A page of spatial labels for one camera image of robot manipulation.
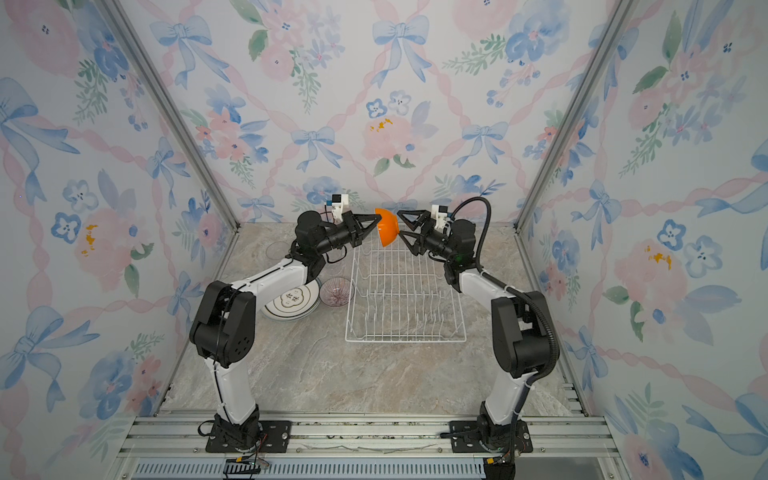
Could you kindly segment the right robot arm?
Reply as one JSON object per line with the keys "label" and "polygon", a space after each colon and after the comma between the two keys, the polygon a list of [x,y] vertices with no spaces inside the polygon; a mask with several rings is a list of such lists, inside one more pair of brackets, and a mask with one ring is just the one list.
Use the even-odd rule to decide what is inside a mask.
{"label": "right robot arm", "polygon": [[468,437],[487,451],[512,455],[532,387],[552,373],[560,357],[546,300],[540,293],[523,292],[500,280],[482,264],[489,220],[477,233],[473,222],[457,219],[440,206],[431,211],[400,210],[397,217],[406,226],[398,236],[411,254],[438,261],[447,284],[490,313],[499,372]]}

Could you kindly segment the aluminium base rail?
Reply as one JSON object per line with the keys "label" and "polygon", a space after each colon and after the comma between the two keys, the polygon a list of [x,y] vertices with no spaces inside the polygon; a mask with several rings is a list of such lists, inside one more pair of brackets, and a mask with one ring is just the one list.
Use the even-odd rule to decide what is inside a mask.
{"label": "aluminium base rail", "polygon": [[626,479],[601,417],[529,417],[509,453],[470,417],[265,412],[252,454],[209,445],[207,411],[134,421],[110,479]]}

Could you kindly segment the left corner aluminium post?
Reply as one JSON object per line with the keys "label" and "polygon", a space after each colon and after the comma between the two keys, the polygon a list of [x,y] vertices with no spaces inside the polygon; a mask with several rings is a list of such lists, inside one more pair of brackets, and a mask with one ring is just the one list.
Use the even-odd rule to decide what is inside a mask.
{"label": "left corner aluminium post", "polygon": [[229,205],[223,191],[216,182],[213,171],[198,150],[193,135],[187,128],[180,110],[177,108],[167,87],[163,84],[161,75],[154,62],[139,39],[139,35],[131,24],[125,10],[119,1],[96,1],[97,9],[104,16],[108,26],[125,49],[128,59],[136,67],[142,80],[146,83],[149,94],[160,111],[161,118],[165,121],[170,132],[177,140],[191,164],[195,173],[200,178],[202,185],[207,189],[214,205],[223,215],[226,224],[237,233],[240,222],[236,219],[234,211]]}

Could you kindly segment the corner aluminium post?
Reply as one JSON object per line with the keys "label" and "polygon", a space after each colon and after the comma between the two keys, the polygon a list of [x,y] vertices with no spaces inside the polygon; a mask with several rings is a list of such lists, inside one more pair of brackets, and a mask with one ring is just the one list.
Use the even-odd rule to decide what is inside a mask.
{"label": "corner aluminium post", "polygon": [[609,63],[609,58],[614,54],[620,37],[627,29],[629,17],[634,8],[635,1],[617,1],[613,13],[608,17],[602,35],[598,38],[597,46],[593,50],[593,54],[587,63],[583,77],[578,83],[577,88],[574,90],[571,102],[565,109],[564,119],[560,125],[558,133],[534,177],[532,188],[514,223],[517,234],[520,234],[527,227],[527,224],[532,221],[534,210],[539,198],[545,190],[548,178],[557,167],[559,158],[565,150],[571,134],[577,130],[577,126],[581,122],[581,116],[587,108],[587,104],[592,99],[596,83],[606,69],[606,65]]}
{"label": "corner aluminium post", "polygon": [[96,1],[97,9],[104,16],[108,26],[125,49],[128,59],[136,67],[142,80],[146,83],[149,94],[160,111],[161,118],[165,121],[170,132],[177,140],[191,164],[195,173],[200,178],[202,185],[207,189],[214,205],[223,215],[226,224],[237,233],[240,222],[236,219],[234,211],[229,205],[223,191],[216,182],[213,171],[198,150],[193,135],[187,128],[180,110],[177,108],[167,87],[163,84],[161,75],[154,62],[139,39],[139,35],[131,24],[125,10],[119,1]]}

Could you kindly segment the right corner aluminium post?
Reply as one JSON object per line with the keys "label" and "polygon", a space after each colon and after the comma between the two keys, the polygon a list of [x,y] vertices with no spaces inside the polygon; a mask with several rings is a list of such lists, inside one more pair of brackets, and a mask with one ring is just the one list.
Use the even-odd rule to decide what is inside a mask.
{"label": "right corner aluminium post", "polygon": [[613,13],[608,17],[602,35],[598,38],[597,46],[593,50],[593,54],[587,63],[583,77],[578,83],[577,88],[574,90],[571,102],[565,109],[564,119],[560,125],[558,133],[534,177],[532,188],[514,223],[517,234],[520,234],[527,227],[527,224],[532,221],[534,210],[539,198],[545,190],[548,178],[557,167],[559,158],[565,150],[571,134],[577,130],[577,126],[581,122],[581,116],[587,108],[587,104],[592,99],[596,83],[606,69],[606,65],[609,63],[609,58],[614,54],[620,37],[627,29],[629,17],[634,8],[635,1],[617,1]]}

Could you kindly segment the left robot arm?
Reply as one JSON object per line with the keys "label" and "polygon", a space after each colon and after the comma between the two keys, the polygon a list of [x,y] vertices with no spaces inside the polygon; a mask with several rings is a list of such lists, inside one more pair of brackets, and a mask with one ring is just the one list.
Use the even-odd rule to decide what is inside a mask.
{"label": "left robot arm", "polygon": [[347,211],[340,222],[332,223],[316,211],[304,212],[298,217],[288,253],[274,266],[244,280],[215,280],[206,287],[189,341],[204,359],[216,388],[218,407],[210,445],[220,443],[225,450],[250,453],[264,437],[245,363],[255,342],[258,311],[282,294],[316,280],[326,265],[327,253],[360,246],[381,220],[379,214]]}

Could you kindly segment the clear glass cup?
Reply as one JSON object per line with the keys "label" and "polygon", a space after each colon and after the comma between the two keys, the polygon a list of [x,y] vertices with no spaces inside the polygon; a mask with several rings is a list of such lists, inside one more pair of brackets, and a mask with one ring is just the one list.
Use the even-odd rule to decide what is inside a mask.
{"label": "clear glass cup", "polygon": [[275,241],[269,244],[265,250],[268,259],[278,261],[290,253],[291,244],[287,241]]}

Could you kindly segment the white plate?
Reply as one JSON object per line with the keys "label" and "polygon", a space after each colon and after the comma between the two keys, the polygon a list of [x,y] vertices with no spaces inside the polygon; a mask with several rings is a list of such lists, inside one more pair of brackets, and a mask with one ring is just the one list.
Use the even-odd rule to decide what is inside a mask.
{"label": "white plate", "polygon": [[261,309],[268,319],[289,322],[311,314],[320,303],[321,283],[313,280],[307,285],[289,290]]}

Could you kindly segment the striped ceramic bowl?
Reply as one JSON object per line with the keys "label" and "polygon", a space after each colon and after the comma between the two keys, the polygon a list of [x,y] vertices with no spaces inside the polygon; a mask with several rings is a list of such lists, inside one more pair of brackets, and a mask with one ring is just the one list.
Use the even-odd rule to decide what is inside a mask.
{"label": "striped ceramic bowl", "polygon": [[326,306],[347,306],[352,295],[352,283],[343,277],[330,278],[321,285],[319,295]]}

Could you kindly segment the orange bowl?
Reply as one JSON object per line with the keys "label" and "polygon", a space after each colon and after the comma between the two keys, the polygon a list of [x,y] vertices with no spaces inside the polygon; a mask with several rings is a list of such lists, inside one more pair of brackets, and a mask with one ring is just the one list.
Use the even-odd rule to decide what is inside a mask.
{"label": "orange bowl", "polygon": [[376,208],[375,214],[380,216],[377,223],[380,243],[383,248],[386,248],[398,239],[400,232],[398,218],[391,211],[383,208]]}

